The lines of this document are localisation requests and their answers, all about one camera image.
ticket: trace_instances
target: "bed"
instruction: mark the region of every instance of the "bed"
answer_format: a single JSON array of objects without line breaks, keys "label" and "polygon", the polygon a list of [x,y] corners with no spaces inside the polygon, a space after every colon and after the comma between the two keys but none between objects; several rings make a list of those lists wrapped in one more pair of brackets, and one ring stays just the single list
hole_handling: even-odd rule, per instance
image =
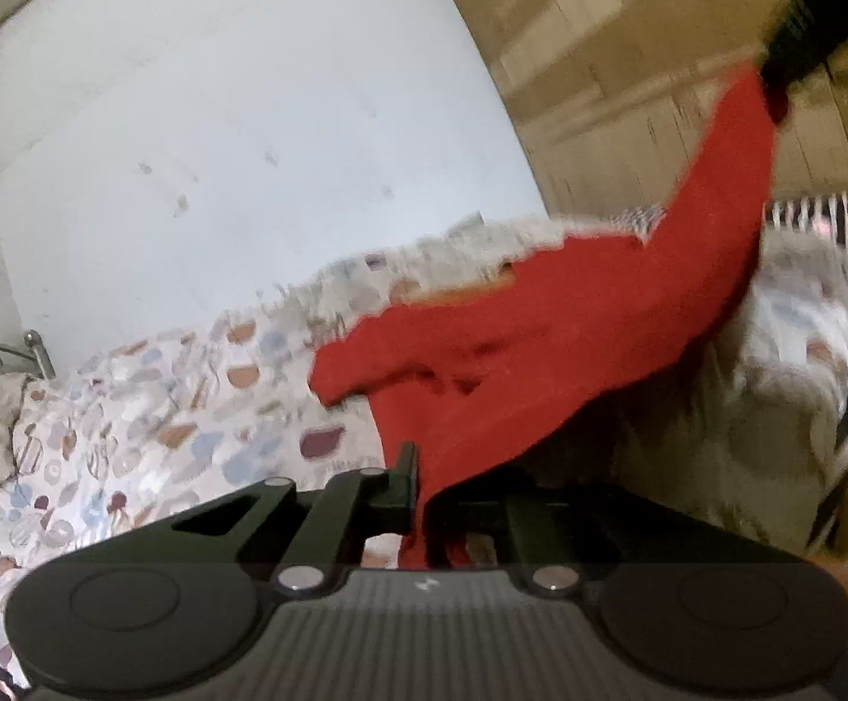
[{"label": "bed", "polygon": [[[324,341],[388,304],[491,281],[508,262],[570,235],[646,238],[659,217],[495,224],[474,217],[440,238],[336,262],[288,287],[275,306],[225,313],[207,329],[162,332],[62,376],[52,376],[36,334],[27,350],[0,346],[40,373],[0,376],[0,697],[25,682],[2,609],[34,567],[268,476],[309,490],[336,473],[383,464],[365,399],[327,410],[308,389],[313,351]],[[804,550],[818,504],[848,472],[848,445],[837,450],[835,440],[848,401],[844,247],[828,235],[794,239],[770,228],[759,275],[731,327],[738,343],[721,334],[709,346],[698,387],[672,404],[679,418],[653,418],[634,398],[619,404],[623,431],[608,447],[608,472],[694,516]],[[743,432],[770,416],[760,407],[753,416],[746,398],[806,419],[806,433],[791,446],[797,466],[739,454]],[[710,458],[694,466],[694,454]],[[556,472],[567,463],[553,454]],[[659,485],[656,463],[668,467]],[[550,456],[530,464],[539,477]],[[715,479],[694,491],[684,479],[695,472]],[[791,497],[790,513],[763,500],[773,489]],[[398,545],[394,537],[369,541],[365,563],[393,565]]]}]

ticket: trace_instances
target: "patterned bedsheet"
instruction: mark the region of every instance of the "patterned bedsheet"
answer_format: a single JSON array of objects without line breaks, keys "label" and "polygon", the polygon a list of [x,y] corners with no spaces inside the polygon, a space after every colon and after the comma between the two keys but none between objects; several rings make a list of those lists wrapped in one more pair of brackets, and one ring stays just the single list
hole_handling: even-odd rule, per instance
[{"label": "patterned bedsheet", "polygon": [[[0,487],[0,665],[23,683],[2,611],[39,564],[265,477],[310,490],[382,465],[365,399],[327,411],[308,390],[318,343],[393,301],[492,276],[565,234],[614,230],[478,219],[445,238],[337,262],[277,306],[165,332],[29,385],[12,435],[18,477]],[[371,541],[366,556],[388,564],[398,542]]]}]

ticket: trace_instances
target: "bedsheet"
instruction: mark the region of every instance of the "bedsheet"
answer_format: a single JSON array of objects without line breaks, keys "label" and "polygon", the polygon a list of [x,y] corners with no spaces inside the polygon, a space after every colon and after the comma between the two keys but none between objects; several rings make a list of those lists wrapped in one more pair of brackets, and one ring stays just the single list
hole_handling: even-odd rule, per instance
[{"label": "bedsheet", "polygon": [[[327,410],[308,389],[315,346],[362,315],[482,281],[566,234],[616,229],[476,219],[444,238],[343,259],[285,289],[275,306],[164,332],[29,385],[12,433],[18,476],[0,486],[0,664],[25,682],[2,612],[39,564],[266,477],[311,490],[383,464],[366,400]],[[366,561],[392,564],[398,543],[369,542]]]}]

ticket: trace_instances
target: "red towel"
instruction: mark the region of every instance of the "red towel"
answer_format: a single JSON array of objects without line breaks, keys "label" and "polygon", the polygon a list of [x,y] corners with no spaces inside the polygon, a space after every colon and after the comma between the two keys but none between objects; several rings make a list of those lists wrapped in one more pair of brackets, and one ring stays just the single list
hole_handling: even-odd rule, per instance
[{"label": "red towel", "polygon": [[[573,237],[514,264],[509,287],[462,306],[389,307],[318,351],[310,388],[323,404],[368,395],[386,461],[418,444],[418,531],[438,492],[511,461],[725,321],[757,265],[775,130],[746,69],[646,245]],[[402,564],[424,564],[420,537]]]}]

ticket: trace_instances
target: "circular pad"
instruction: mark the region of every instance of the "circular pad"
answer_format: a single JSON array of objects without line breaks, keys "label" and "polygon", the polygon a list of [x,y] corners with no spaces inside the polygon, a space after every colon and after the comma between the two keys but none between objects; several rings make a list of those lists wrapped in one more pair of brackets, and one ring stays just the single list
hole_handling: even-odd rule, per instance
[{"label": "circular pad", "polygon": [[848,644],[846,592],[801,561],[623,564],[606,580],[600,614],[635,661],[713,693],[818,681]]},{"label": "circular pad", "polygon": [[235,564],[55,561],[11,594],[5,626],[32,684],[69,695],[151,692],[229,656],[257,618]]}]

